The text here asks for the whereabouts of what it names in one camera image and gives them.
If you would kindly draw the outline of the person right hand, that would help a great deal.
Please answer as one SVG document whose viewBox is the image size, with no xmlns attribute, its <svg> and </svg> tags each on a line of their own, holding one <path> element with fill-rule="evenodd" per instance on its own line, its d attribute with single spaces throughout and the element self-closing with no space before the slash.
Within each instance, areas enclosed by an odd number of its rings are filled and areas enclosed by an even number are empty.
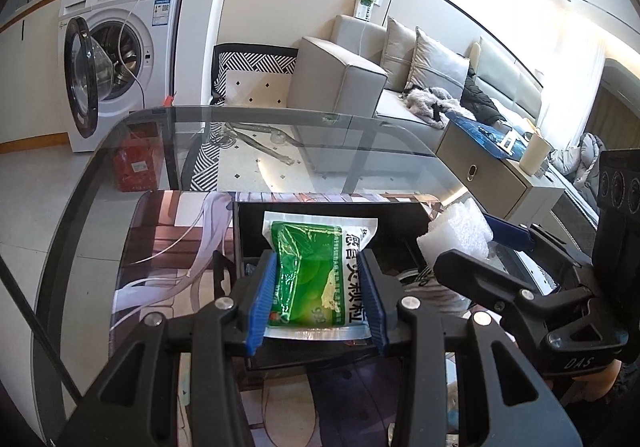
<svg viewBox="0 0 640 447">
<path fill-rule="evenodd" d="M 603 397 L 610 389 L 612 389 L 623 363 L 614 359 L 608 367 L 601 371 L 590 373 L 590 375 L 581 375 L 572 378 L 569 382 L 568 378 L 546 380 L 546 384 L 553 389 L 555 382 L 560 382 L 562 386 L 568 385 L 568 389 L 561 394 L 564 403 L 572 401 L 596 401 Z"/>
</svg>

